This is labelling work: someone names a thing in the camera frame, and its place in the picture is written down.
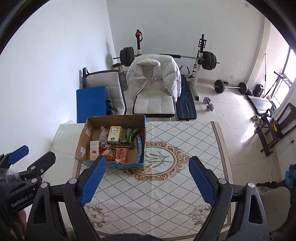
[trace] window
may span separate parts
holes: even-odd
[[[296,55],[293,50],[290,50],[284,74],[293,83],[296,78]]]
[[[296,55],[292,49],[289,49],[286,63],[282,72],[287,78],[279,79],[271,95],[272,100],[281,104],[287,96],[291,84],[296,78]]]

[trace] cardboard box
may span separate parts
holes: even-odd
[[[100,149],[99,148],[90,148],[90,156],[98,156],[100,155]]]
[[[90,156],[90,160],[91,161],[95,161],[97,159],[98,156]]]
[[[127,128],[140,128],[141,130],[138,133],[139,138],[136,137],[134,140],[135,148],[128,150],[127,163],[124,164],[107,160],[107,167],[142,169],[144,167],[145,153],[145,123],[144,115],[107,115],[87,118],[80,134],[75,159],[85,165],[91,165],[93,163],[90,159],[90,142],[94,136],[96,138],[100,136],[102,126],[104,126],[107,131],[110,130],[111,126],[121,126],[123,140],[126,138]]]
[[[111,145],[120,145],[121,136],[121,126],[110,126],[107,142]]]
[[[91,149],[99,149],[100,148],[100,141],[91,141],[90,142],[90,148]]]

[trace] white down jacket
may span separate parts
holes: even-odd
[[[173,97],[174,102],[181,94],[181,75],[173,57],[168,55],[145,54],[132,62],[127,76],[133,101],[148,81],[163,80],[163,86]]]

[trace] red snack bag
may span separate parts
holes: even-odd
[[[127,163],[127,153],[129,147],[116,147],[115,149],[115,161],[120,163]]]
[[[102,151],[100,156],[103,156],[108,160],[114,160],[112,146],[107,145],[107,146],[103,147],[103,149],[105,149],[105,150]]]

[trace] green snack bag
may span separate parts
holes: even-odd
[[[133,141],[136,138],[137,134],[140,132],[140,129],[126,129],[126,139],[122,142],[128,146],[135,147]]]

